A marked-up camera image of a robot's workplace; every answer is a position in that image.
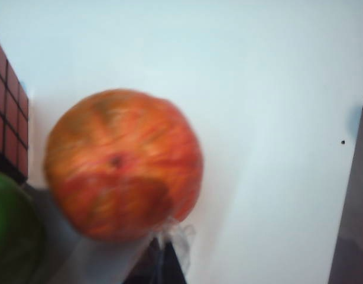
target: white surface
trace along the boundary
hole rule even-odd
[[[0,41],[33,99],[34,186],[68,107],[147,91],[186,113],[205,152],[189,283],[327,282],[363,100],[363,1],[0,0]]]

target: green fruit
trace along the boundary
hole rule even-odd
[[[0,173],[0,283],[28,283],[43,256],[44,228],[29,196]]]

